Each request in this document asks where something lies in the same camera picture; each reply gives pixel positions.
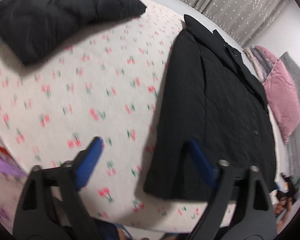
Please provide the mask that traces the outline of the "person's right hand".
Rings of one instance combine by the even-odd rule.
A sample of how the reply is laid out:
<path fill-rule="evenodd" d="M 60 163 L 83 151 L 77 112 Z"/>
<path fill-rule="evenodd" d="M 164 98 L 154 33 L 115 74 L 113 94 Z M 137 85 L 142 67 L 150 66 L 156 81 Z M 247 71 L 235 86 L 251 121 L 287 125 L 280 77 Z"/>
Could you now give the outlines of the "person's right hand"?
<path fill-rule="evenodd" d="M 279 202 L 274 206 L 275 215 L 283 213 L 285 210 L 286 213 L 289 213 L 292 209 L 292 198 L 282 197 Z"/>

